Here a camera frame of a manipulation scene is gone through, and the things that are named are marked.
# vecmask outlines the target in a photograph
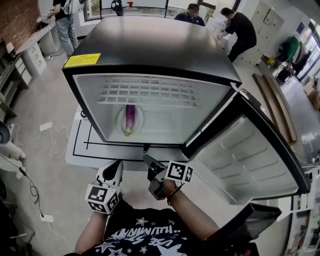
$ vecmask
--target person's hand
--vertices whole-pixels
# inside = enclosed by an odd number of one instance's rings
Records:
[[[166,198],[170,196],[171,193],[175,191],[175,189],[177,188],[176,182],[170,179],[166,179],[163,182],[163,186],[164,186],[163,194]]]
[[[52,13],[54,12],[55,9],[51,9],[48,13],[48,19],[51,19],[51,17],[53,16]]]

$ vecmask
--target door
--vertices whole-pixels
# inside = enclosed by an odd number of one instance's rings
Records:
[[[213,113],[182,151],[194,172],[230,204],[310,191],[289,145],[244,89]]]

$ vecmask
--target purple eggplant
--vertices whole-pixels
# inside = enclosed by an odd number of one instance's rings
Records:
[[[126,105],[125,107],[125,131],[124,135],[129,136],[134,128],[136,118],[136,107],[134,105]]]

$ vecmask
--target white table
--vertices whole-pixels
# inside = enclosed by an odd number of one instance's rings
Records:
[[[103,142],[87,118],[82,118],[78,107],[69,135],[65,161],[70,165],[98,169],[112,160],[122,159],[125,171],[147,171],[143,162],[144,148],[141,145],[123,146]],[[170,160],[186,162],[188,159],[179,148],[150,147],[147,154],[168,165]]]
[[[22,53],[23,62],[34,79],[47,66],[40,47],[45,55],[55,53],[60,48],[55,26],[55,23],[51,23],[33,33],[16,51],[17,54]]]

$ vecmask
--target person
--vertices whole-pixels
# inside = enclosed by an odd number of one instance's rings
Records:
[[[93,212],[74,253],[67,255],[199,255],[203,241],[219,227],[181,190],[173,193],[174,181],[167,179],[163,185],[163,194],[175,211],[133,209],[121,200],[108,221],[107,215]]]
[[[221,14],[230,20],[230,25],[224,30],[222,34],[217,36],[221,40],[228,34],[236,33],[237,41],[233,45],[230,54],[228,55],[231,62],[245,51],[257,44],[257,36],[255,28],[251,21],[242,13],[235,12],[227,7],[222,8]]]
[[[205,27],[204,20],[199,17],[199,5],[196,3],[190,3],[186,12],[179,13],[175,18],[177,21],[189,22]]]
[[[74,16],[72,14],[65,14],[62,9],[66,1],[67,0],[53,0],[54,9],[50,10],[51,13],[48,15],[48,18],[50,19],[52,16],[55,16],[55,25],[59,41],[66,52],[66,56],[69,58],[79,43],[75,31]]]

